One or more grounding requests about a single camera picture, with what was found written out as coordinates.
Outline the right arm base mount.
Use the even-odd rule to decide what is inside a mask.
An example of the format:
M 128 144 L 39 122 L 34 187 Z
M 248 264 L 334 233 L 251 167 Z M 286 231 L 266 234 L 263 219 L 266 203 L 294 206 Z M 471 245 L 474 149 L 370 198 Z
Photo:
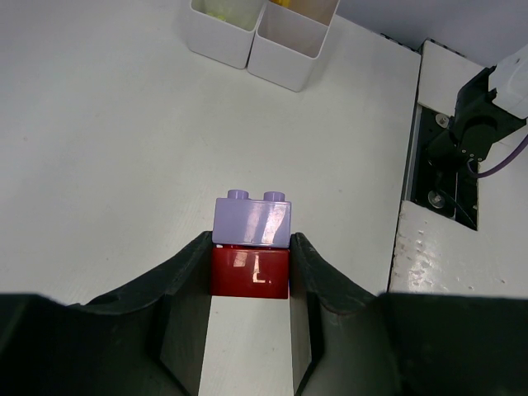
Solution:
M 438 168 L 427 156 L 428 144 L 444 130 L 447 116 L 416 106 L 409 143 L 403 199 L 478 229 L 478 181 L 463 168 Z

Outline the yellow long lego brick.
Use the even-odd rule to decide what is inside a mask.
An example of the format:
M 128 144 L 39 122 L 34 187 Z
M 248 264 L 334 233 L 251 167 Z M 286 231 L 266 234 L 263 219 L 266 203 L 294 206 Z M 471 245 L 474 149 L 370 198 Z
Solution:
M 289 7 L 290 0 L 271 0 L 273 3 L 280 5 L 282 7 Z

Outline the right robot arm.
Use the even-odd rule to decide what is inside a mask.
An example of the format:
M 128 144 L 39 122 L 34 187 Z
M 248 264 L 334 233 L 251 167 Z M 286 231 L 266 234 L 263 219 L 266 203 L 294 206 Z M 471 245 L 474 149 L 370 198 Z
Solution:
M 472 169 L 485 160 L 491 147 L 527 125 L 527 48 L 523 47 L 491 68 L 484 68 L 458 92 L 455 115 L 426 149 L 430 164 L 444 172 L 467 167 L 484 178 L 502 170 L 527 147 L 527 139 L 498 165 L 485 172 Z

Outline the purple lego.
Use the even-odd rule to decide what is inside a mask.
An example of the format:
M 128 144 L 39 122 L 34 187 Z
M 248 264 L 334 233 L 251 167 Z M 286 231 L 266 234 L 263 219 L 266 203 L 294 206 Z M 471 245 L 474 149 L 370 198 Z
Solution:
M 219 245 L 288 248 L 292 204 L 285 193 L 267 191 L 260 200 L 229 190 L 215 202 L 212 241 Z

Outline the red long lego brick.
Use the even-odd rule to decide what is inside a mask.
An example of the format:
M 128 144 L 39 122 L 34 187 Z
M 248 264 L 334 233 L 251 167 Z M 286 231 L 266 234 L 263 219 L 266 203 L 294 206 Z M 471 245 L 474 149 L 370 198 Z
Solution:
M 289 298 L 288 249 L 215 245 L 212 249 L 210 270 L 212 295 Z

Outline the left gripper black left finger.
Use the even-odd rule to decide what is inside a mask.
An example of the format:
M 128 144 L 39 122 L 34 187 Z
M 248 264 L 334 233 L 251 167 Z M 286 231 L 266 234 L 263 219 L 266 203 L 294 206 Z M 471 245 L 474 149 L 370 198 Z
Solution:
M 201 233 L 87 304 L 2 295 L 2 394 L 198 394 L 212 247 L 210 233 Z

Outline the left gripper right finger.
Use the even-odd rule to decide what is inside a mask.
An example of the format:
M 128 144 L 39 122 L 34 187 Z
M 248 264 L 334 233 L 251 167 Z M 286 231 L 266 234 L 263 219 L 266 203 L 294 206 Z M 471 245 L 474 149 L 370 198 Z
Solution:
M 297 395 L 524 395 L 523 299 L 373 295 L 290 240 L 290 331 Z

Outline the light green lego brick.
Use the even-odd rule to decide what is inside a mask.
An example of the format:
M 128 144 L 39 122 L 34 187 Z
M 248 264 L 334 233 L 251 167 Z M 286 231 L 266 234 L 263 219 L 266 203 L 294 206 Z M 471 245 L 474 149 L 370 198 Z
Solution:
M 219 19 L 221 21 L 226 21 L 226 18 L 223 15 L 217 15 L 217 14 L 214 14 L 213 12 L 207 12 L 206 15 L 208 15 L 210 17 L 214 17 L 214 18 Z

